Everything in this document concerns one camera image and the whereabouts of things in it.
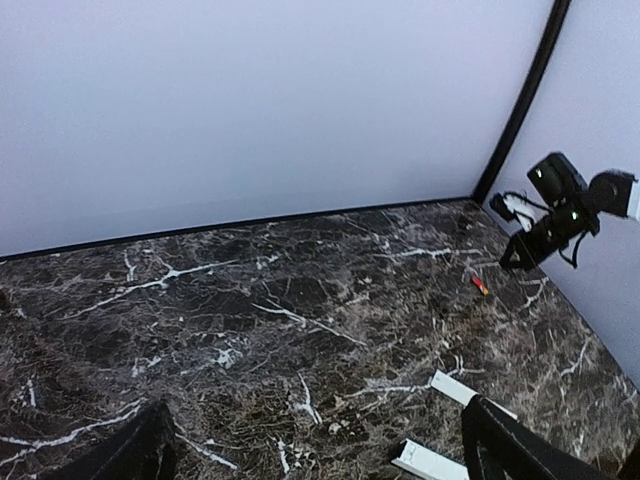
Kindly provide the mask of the white battery cover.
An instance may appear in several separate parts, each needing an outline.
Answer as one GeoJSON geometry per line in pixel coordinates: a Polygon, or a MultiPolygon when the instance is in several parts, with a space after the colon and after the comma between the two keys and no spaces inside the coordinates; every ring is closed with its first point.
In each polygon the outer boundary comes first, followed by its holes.
{"type": "Polygon", "coordinates": [[[432,376],[430,387],[464,407],[469,404],[473,397],[478,395],[478,392],[474,389],[440,370],[437,370],[432,376]]]}

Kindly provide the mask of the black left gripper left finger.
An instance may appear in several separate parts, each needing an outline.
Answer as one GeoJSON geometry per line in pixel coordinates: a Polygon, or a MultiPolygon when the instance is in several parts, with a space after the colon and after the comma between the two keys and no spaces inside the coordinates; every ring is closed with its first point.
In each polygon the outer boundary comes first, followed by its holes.
{"type": "Polygon", "coordinates": [[[50,479],[174,479],[176,430],[165,401],[150,403],[129,423],[50,479]]]}

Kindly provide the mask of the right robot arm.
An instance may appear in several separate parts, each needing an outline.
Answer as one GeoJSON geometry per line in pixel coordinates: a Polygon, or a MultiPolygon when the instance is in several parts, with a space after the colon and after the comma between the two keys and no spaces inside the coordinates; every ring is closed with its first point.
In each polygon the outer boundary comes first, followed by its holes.
{"type": "Polygon", "coordinates": [[[587,182],[563,153],[552,152],[527,177],[541,204],[515,191],[490,201],[504,221],[521,225],[499,260],[503,269],[530,271],[554,253],[576,268],[582,240],[600,232],[601,213],[639,219],[639,178],[632,173],[609,169],[587,182]]]}

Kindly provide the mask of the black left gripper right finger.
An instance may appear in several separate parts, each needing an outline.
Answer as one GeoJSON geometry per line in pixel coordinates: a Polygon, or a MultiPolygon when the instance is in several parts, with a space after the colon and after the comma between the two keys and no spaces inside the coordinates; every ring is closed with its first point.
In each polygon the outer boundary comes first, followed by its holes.
{"type": "Polygon", "coordinates": [[[491,400],[475,395],[462,411],[464,462],[471,479],[606,479],[591,465],[553,447],[491,400]]]}

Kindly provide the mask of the red yellow AA battery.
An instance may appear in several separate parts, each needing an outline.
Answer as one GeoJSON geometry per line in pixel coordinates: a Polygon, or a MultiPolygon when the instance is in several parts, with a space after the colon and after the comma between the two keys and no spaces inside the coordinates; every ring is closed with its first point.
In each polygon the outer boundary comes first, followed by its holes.
{"type": "Polygon", "coordinates": [[[477,276],[473,276],[472,277],[472,282],[474,283],[474,285],[479,289],[479,291],[483,294],[483,295],[488,295],[489,294],[489,290],[486,287],[486,285],[484,284],[484,282],[478,278],[477,276]]]}

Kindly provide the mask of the white remote control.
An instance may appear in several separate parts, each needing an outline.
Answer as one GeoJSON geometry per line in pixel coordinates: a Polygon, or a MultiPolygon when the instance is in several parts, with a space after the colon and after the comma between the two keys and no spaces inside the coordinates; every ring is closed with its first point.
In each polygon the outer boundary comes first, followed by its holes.
{"type": "Polygon", "coordinates": [[[450,460],[410,439],[405,439],[398,444],[398,447],[391,455],[390,463],[420,479],[469,479],[464,465],[450,460]]]}

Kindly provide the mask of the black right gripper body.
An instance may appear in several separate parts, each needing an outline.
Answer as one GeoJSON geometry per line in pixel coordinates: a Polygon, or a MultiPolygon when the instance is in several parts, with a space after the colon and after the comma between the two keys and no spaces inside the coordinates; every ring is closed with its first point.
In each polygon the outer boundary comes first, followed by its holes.
{"type": "Polygon", "coordinates": [[[542,221],[530,231],[524,229],[513,234],[499,260],[503,269],[532,270],[555,251],[555,233],[542,221]]]}

